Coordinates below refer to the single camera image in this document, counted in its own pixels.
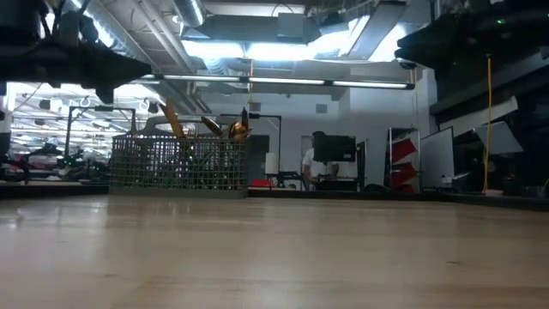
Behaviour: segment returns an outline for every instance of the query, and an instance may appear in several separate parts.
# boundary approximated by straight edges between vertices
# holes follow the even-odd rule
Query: metal cage
[[[246,141],[201,136],[115,136],[112,193],[245,197]]]

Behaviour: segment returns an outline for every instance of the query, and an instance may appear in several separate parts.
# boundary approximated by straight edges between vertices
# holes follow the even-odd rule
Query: whiteboard
[[[454,177],[454,134],[452,128],[421,140],[421,172],[424,188],[448,187],[444,177]]]

